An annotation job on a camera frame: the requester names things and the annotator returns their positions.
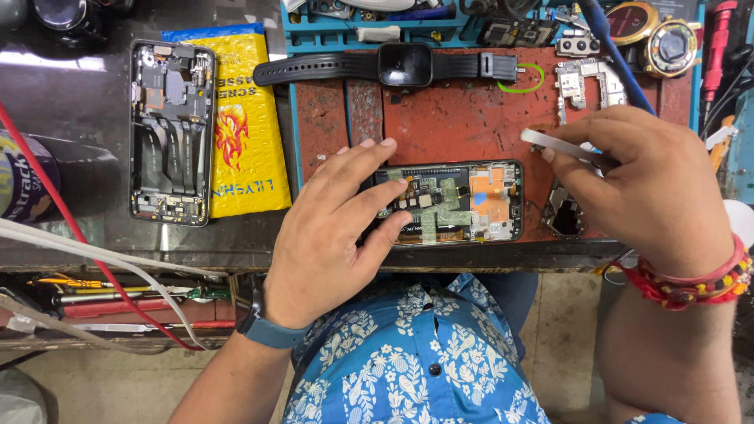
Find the yellow packaging bag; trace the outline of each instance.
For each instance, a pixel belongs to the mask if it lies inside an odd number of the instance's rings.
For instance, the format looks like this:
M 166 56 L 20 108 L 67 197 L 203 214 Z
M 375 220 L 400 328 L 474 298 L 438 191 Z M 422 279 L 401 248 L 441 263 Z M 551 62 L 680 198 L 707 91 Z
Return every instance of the yellow packaging bag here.
M 290 207 L 272 87 L 257 87 L 251 77 L 268 61 L 262 24 L 166 31 L 162 38 L 217 55 L 210 218 Z

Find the bracelet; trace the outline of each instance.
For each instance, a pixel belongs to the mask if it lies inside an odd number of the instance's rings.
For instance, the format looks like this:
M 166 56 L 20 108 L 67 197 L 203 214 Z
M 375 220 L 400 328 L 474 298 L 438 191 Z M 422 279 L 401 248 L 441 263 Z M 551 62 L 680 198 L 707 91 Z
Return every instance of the bracelet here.
M 698 278 L 676 278 L 655 270 L 643 257 L 636 268 L 611 262 L 639 289 L 645 299 L 665 309 L 682 311 L 691 304 L 719 304 L 737 299 L 751 283 L 752 259 L 741 239 L 733 234 L 733 256 L 715 271 Z

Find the blue floral shirt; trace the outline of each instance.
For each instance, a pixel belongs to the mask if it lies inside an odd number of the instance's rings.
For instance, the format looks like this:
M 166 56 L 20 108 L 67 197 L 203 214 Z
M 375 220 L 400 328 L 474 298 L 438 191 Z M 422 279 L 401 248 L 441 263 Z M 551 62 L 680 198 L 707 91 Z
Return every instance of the blue floral shirt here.
M 549 423 L 510 328 L 478 280 L 371 284 L 293 351 L 285 423 Z M 661 414 L 627 424 L 670 424 Z

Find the red work mat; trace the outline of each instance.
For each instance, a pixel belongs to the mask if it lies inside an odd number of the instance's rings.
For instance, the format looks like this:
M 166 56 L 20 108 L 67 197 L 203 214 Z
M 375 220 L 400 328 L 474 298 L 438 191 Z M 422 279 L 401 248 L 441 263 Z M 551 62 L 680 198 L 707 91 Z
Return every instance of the red work mat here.
M 536 63 L 544 82 L 530 93 L 506 93 L 487 80 L 436 81 L 431 87 L 404 94 L 399 103 L 376 83 L 342 80 L 296 84 L 296 107 L 304 181 L 326 158 L 366 138 L 393 137 L 398 150 L 390 165 L 428 164 L 485 159 L 517 159 L 523 164 L 524 229 L 521 241 L 556 240 L 540 225 L 541 212 L 553 184 L 553 172 L 530 145 L 519 140 L 525 128 L 548 132 L 558 125 L 554 69 L 559 62 L 575 60 L 555 56 L 553 48 L 444 49 L 442 53 L 517 55 L 519 63 Z M 533 68 L 519 74 L 511 88 L 536 86 L 540 75 Z M 688 126 L 691 76 L 659 80 L 638 75 L 639 83 L 658 115 L 665 121 Z M 576 109 L 566 100 L 568 122 L 599 109 L 599 82 L 585 78 L 587 107 Z M 582 238 L 604 237 L 587 227 Z

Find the shirt button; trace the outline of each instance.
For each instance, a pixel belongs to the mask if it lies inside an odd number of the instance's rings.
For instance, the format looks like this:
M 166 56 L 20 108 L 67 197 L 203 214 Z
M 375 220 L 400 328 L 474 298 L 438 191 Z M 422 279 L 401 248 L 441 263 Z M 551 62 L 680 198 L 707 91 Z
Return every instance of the shirt button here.
M 433 376 L 439 376 L 443 372 L 443 368 L 440 364 L 432 364 L 429 366 L 429 373 Z

